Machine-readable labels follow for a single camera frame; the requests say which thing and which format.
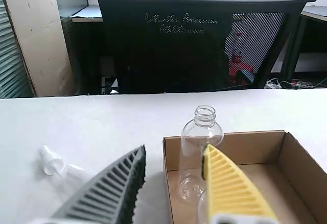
clear plastic bottle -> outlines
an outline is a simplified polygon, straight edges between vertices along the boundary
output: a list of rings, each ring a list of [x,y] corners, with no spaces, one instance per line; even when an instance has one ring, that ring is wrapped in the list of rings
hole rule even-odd
[[[194,119],[185,125],[181,134],[178,194],[184,201],[196,205],[205,190],[201,177],[202,152],[208,143],[218,146],[224,134],[216,123],[213,107],[199,106],[194,114]]]

window blinds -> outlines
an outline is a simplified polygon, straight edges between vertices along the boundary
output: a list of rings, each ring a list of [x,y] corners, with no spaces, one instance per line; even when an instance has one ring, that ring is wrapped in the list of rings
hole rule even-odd
[[[32,96],[5,4],[0,0],[0,98]]]

red object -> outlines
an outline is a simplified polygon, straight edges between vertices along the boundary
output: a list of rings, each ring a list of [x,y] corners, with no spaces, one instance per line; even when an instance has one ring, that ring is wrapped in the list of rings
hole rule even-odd
[[[235,76],[238,70],[248,70],[254,72],[253,66],[244,62],[235,63],[233,60],[229,62],[229,78],[235,83]]]

black office chair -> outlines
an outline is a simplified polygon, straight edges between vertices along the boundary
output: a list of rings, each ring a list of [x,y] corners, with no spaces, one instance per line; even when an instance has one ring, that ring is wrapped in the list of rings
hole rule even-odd
[[[263,88],[315,0],[98,0],[119,93]]]

cardboard panel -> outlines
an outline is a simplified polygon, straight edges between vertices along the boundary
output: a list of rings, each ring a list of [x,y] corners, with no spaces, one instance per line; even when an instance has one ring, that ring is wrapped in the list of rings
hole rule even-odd
[[[240,168],[268,201],[281,224],[317,223],[277,165],[251,164]]]
[[[37,95],[74,94],[56,0],[5,1]]]
[[[168,184],[167,160],[166,160],[166,154],[165,154],[165,140],[163,140],[162,145],[163,145],[163,173],[165,175],[165,180],[166,180],[166,184],[167,184],[168,211],[169,211],[169,216],[170,216],[170,222],[174,223],[172,207],[171,207],[171,200],[170,200],[170,193],[169,193],[169,184]]]
[[[71,65],[63,35],[58,36],[60,31],[61,22],[56,22],[21,42],[38,96],[74,94]]]
[[[285,136],[278,165],[318,223],[327,223],[327,175],[289,133]]]
[[[284,131],[226,133],[219,149],[229,156],[236,164],[262,164],[276,162],[283,141]],[[164,139],[167,170],[178,170],[180,138]]]

